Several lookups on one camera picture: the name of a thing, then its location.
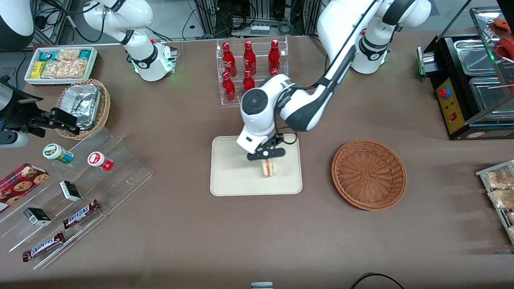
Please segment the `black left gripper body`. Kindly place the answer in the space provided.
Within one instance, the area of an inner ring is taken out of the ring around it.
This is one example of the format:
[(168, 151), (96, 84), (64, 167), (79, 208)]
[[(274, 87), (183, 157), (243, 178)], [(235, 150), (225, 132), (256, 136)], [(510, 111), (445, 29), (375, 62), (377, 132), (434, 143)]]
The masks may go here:
[(282, 142), (284, 142), (284, 136), (273, 136), (259, 145), (255, 153), (248, 153), (247, 159), (249, 161), (261, 161), (283, 157), (286, 154), (285, 149), (278, 147)]

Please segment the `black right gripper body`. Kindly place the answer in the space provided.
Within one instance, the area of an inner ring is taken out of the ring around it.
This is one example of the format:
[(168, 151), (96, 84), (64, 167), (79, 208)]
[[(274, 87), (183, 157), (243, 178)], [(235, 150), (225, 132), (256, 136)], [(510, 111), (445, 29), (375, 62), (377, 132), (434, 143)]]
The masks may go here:
[(37, 102), (44, 100), (9, 84), (9, 78), (1, 79), (1, 131), (14, 130), (45, 136), (45, 128), (54, 129), (49, 112), (41, 110)]

